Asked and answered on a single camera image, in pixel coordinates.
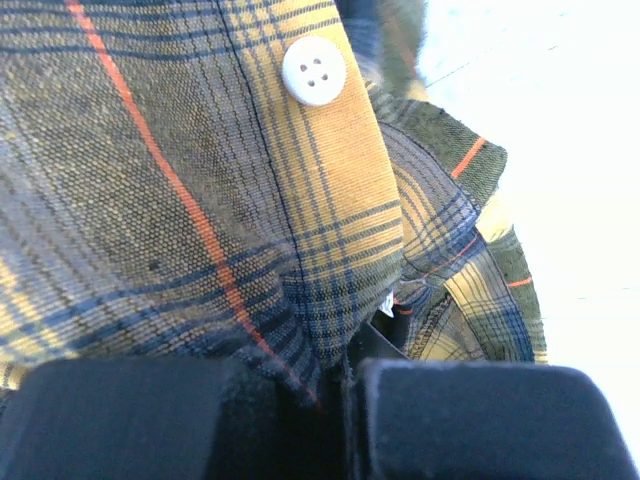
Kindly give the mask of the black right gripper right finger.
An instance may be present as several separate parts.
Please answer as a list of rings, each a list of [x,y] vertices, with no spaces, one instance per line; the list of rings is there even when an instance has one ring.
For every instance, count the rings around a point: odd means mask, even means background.
[[[499,362],[368,360],[345,416],[350,479],[635,479],[583,372]]]

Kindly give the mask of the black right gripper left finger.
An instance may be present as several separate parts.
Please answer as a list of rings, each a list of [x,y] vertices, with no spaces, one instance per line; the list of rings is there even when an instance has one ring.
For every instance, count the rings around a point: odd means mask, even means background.
[[[5,479],[340,479],[341,416],[231,359],[71,360],[1,417]]]

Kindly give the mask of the yellow black plaid shirt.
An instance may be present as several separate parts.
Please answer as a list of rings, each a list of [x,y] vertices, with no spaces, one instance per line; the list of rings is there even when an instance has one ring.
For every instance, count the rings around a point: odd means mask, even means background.
[[[5,1],[1,398],[229,356],[319,405],[385,297],[415,360],[547,360],[506,151],[427,100],[423,1]]]

